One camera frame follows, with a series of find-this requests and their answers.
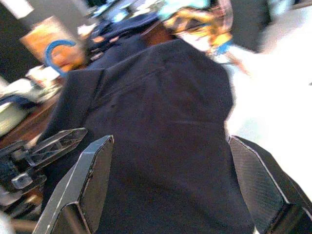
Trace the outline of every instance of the white floor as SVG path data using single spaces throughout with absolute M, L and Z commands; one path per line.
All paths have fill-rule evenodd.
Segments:
M 312 6 L 279 16 L 261 54 L 232 52 L 251 77 L 229 70 L 235 96 L 230 134 L 272 153 L 312 200 Z

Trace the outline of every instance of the gray wall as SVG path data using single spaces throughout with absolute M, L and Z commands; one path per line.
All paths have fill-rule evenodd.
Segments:
M 8 82 L 24 77 L 40 62 L 20 42 L 29 31 L 0 3 L 0 75 Z
M 84 17 L 88 9 L 84 0 L 28 0 L 28 2 L 34 11 L 20 20 L 29 29 L 35 23 L 56 16 L 73 36 L 77 37 L 78 26 L 95 22 Z

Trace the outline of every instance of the clutter on table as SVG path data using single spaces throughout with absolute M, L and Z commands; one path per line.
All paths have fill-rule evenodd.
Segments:
M 33 80 L 21 78 L 2 90 L 0 97 L 0 137 L 10 132 L 28 114 L 54 96 L 61 88 L 56 82 L 59 76 L 51 68 L 35 67 L 26 75 Z
M 57 47 L 52 52 L 53 63 L 65 72 L 81 66 L 85 61 L 81 42 L 76 40 L 55 16 L 35 24 L 33 30 L 20 40 L 37 59 L 44 63 L 47 46 L 60 39 L 74 41 L 76 46 Z

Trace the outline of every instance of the blue hook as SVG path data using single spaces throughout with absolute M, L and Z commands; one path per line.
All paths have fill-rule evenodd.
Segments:
M 52 43 L 50 43 L 47 48 L 45 49 L 45 63 L 48 66 L 51 66 L 52 68 L 54 68 L 55 70 L 57 70 L 58 73 L 60 73 L 60 75 L 62 77 L 66 76 L 66 72 L 62 71 L 58 66 L 56 66 L 53 61 L 52 61 L 52 51 L 54 50 L 55 47 L 59 46 L 59 45 L 68 45 L 68 46 L 74 46 L 76 45 L 76 43 L 74 41 L 71 40 L 55 40 Z

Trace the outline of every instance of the wooden table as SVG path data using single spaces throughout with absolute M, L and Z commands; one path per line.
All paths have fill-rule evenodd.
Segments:
M 8 134 L 0 138 L 0 149 L 12 144 L 17 140 L 31 140 L 46 128 L 50 121 L 51 112 L 59 99 L 59 93 L 39 105 L 33 113 L 24 119 L 18 126 Z

